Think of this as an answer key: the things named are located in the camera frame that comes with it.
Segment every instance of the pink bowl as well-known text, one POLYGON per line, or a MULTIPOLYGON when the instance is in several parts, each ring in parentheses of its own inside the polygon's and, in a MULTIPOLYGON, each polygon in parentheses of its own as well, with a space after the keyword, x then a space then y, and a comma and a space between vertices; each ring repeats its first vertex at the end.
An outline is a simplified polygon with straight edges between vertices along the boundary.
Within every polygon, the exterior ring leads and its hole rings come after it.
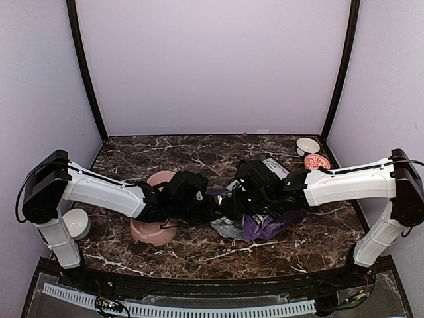
MULTIPOLYGON (((161 171, 151 176, 147 182, 151 186, 161 182, 170 181, 174 176, 173 171, 161 171)), ((136 219, 130 219, 130 232, 136 242, 153 244, 153 246, 162 246, 170 242, 177 233, 177 220, 169 219, 168 222, 140 222, 136 219)))

